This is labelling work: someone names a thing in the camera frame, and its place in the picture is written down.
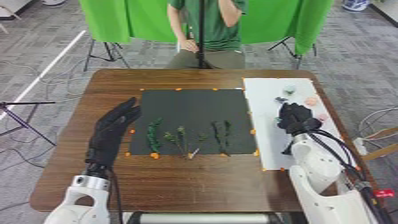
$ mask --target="person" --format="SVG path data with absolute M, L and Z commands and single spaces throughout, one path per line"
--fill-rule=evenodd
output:
M 168 0 L 166 15 L 180 50 L 166 69 L 198 68 L 198 4 L 198 0 Z M 204 66 L 212 69 L 243 69 L 239 19 L 241 14 L 244 14 L 246 1 L 205 0 L 204 4 Z M 182 32 L 180 12 L 186 14 L 193 39 L 186 37 Z

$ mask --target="gray carpet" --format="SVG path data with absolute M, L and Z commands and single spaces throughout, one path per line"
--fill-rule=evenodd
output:
M 77 32 L 86 28 L 77 0 L 68 0 L 65 5 L 56 8 L 44 7 L 36 2 L 20 17 L 20 21 L 1 21 L 10 34 L 5 35 L 0 32 L 0 61 L 8 60 L 17 65 L 31 66 L 42 71 Z M 84 89 L 92 71 L 99 67 L 122 68 L 120 62 L 106 63 L 95 60 L 86 73 L 81 73 L 79 66 L 72 73 L 56 76 L 83 59 L 88 40 L 90 37 L 84 35 L 42 80 L 42 82 L 51 81 L 58 84 L 49 85 L 47 89 L 44 83 L 36 84 L 22 99 L 24 101 L 61 101 L 56 105 L 38 108 L 31 121 L 31 125 L 52 140 L 67 125 L 77 104 L 77 99 L 72 100 L 72 98 L 77 97 L 76 94 Z M 248 69 L 292 68 L 292 59 L 285 50 L 276 48 L 267 52 L 266 48 L 269 46 L 271 43 L 244 46 Z M 131 44 L 124 45 L 122 49 L 129 66 L 132 68 L 161 68 L 173 51 L 173 45 L 170 44 L 131 40 Z M 102 52 L 99 45 L 95 52 L 97 54 Z M 305 56 L 301 69 L 308 70 L 317 76 L 349 136 L 355 138 L 356 125 L 363 116 L 372 111 L 398 105 L 398 29 L 371 9 L 355 14 L 342 11 L 339 5 L 331 8 L 317 39 L 317 57 L 310 54 Z M 74 81 L 67 87 L 65 83 L 60 82 L 68 75 L 72 75 Z M 13 100 L 33 78 L 33 72 L 28 69 L 0 63 L 0 101 Z M 28 107 L 17 107 L 15 113 L 26 116 L 28 109 Z M 395 125 L 395 116 L 398 112 L 383 116 L 374 124 L 376 130 Z M 6 122 L 6 119 L 3 119 L 0 131 L 5 130 L 5 123 L 6 128 L 15 125 L 12 121 Z M 1 137 L 0 151 L 13 148 L 26 158 L 38 155 L 49 145 L 40 139 L 31 141 L 33 137 L 26 131 Z M 385 145 L 395 141 L 398 139 L 390 139 L 388 142 L 378 142 L 378 144 Z M 31 162 L 44 165 L 49 156 L 51 151 Z M 395 154 L 367 163 L 379 187 L 394 188 L 398 191 L 395 164 Z M 33 211 L 26 203 L 40 172 L 38 168 L 20 162 L 20 158 L 12 151 L 0 152 L 1 224 L 42 223 L 45 214 Z M 385 199 L 385 204 L 388 211 L 392 211 L 398 208 L 395 198 Z

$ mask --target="green shirt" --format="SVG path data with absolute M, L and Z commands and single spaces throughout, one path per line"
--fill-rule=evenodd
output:
M 244 0 L 232 0 L 232 2 L 244 13 Z M 168 4 L 177 10 L 186 9 L 188 25 L 198 42 L 198 0 L 168 0 Z M 225 26 L 216 0 L 205 0 L 204 10 L 204 48 L 207 50 L 237 50 L 241 45 L 239 22 L 232 27 Z

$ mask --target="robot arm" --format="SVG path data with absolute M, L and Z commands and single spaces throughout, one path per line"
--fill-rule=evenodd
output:
M 333 149 L 314 136 L 314 133 L 319 133 L 333 138 L 324 131 L 319 131 L 321 122 L 312 118 L 310 110 L 296 104 L 283 104 L 278 118 L 278 127 L 292 136 L 287 154 L 296 164 L 289 168 L 289 178 L 308 223 L 392 224 L 371 195 L 369 186 L 358 189 L 346 187 L 346 172 L 358 177 L 356 183 L 363 185 L 367 182 Z M 321 196 L 323 190 L 333 183 L 337 184 L 337 195 Z
M 74 176 L 63 201 L 52 210 L 44 224 L 109 224 L 106 201 L 108 180 L 86 175 Z M 79 198 L 90 197 L 92 206 L 76 205 Z
M 335 196 L 321 196 L 326 187 L 340 181 L 342 167 L 305 134 L 294 137 L 294 141 L 291 153 L 296 165 L 289 168 L 289 179 L 308 223 L 378 223 L 355 189 Z
M 74 176 L 63 201 L 44 224 L 109 224 L 108 171 L 113 167 L 125 128 L 140 117 L 140 107 L 132 107 L 132 105 L 134 98 L 113 108 L 97 120 L 84 155 L 84 171 L 81 175 Z M 90 197 L 92 206 L 76 205 L 76 201 L 83 197 Z

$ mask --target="light stand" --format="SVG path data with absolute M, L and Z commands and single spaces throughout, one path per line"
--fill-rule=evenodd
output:
M 13 119 L 13 121 L 19 124 L 19 127 L 12 128 L 10 130 L 6 130 L 3 133 L 0 133 L 0 137 L 6 134 L 10 134 L 13 131 L 17 131 L 19 129 L 26 128 L 38 136 L 40 138 L 47 141 L 47 143 L 54 146 L 54 143 L 51 142 L 51 140 L 47 139 L 47 137 L 40 134 L 40 132 L 36 131 L 36 129 L 29 126 L 29 120 L 33 117 L 33 113 L 36 110 L 38 105 L 42 104 L 54 104 L 54 102 L 24 102 L 24 103 L 0 103 L 0 110 L 3 111 L 3 113 L 10 116 L 10 118 Z M 13 114 L 13 112 L 8 110 L 6 106 L 8 105 L 33 105 L 33 109 L 29 111 L 28 114 L 28 118 L 26 121 L 20 119 L 20 117 Z

